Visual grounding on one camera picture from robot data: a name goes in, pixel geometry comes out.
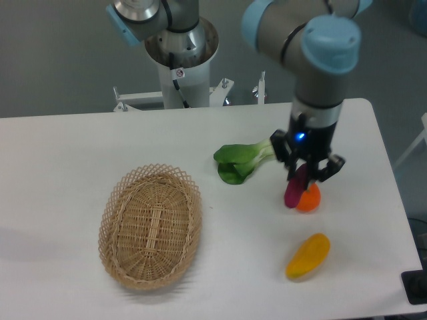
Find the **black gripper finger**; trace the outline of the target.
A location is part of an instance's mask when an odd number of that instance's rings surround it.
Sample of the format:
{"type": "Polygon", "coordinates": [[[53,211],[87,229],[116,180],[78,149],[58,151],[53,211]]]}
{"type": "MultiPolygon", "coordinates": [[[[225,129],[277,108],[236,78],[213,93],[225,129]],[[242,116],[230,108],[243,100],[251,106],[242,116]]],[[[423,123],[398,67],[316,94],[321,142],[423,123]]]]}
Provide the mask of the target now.
{"type": "Polygon", "coordinates": [[[294,136],[287,131],[277,129],[270,136],[270,142],[277,161],[283,163],[288,170],[287,180],[290,181],[296,174],[299,159],[298,147],[294,136]]]}
{"type": "Polygon", "coordinates": [[[346,160],[337,154],[329,154],[326,161],[325,167],[321,169],[319,168],[319,161],[315,161],[312,158],[306,161],[307,173],[304,180],[305,190],[316,181],[324,182],[328,180],[330,177],[337,174],[346,163],[346,160]]]}

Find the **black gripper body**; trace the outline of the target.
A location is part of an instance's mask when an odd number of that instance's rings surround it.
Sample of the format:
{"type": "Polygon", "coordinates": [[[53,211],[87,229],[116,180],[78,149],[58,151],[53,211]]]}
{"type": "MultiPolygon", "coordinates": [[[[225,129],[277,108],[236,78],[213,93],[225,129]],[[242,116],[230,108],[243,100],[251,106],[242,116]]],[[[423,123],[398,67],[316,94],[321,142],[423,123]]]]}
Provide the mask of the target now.
{"type": "Polygon", "coordinates": [[[319,163],[328,158],[331,142],[337,123],[327,127],[309,127],[305,115],[291,116],[287,143],[293,159],[319,163]]]}

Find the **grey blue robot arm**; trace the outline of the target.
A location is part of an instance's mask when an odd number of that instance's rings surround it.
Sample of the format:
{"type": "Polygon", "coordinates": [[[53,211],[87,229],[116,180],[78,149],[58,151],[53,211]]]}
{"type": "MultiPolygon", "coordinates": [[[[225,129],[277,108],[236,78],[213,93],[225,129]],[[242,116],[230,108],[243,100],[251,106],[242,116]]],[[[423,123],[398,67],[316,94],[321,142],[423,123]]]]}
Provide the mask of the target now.
{"type": "MultiPolygon", "coordinates": [[[[307,189],[344,165],[330,144],[358,62],[361,32],[353,18],[368,6],[368,1],[254,1],[242,17],[247,43],[296,78],[288,130],[270,139],[290,185],[307,189]]],[[[208,106],[209,62],[218,40],[197,1],[112,1],[106,12],[125,41],[143,43],[158,64],[165,108],[208,106]]]]}

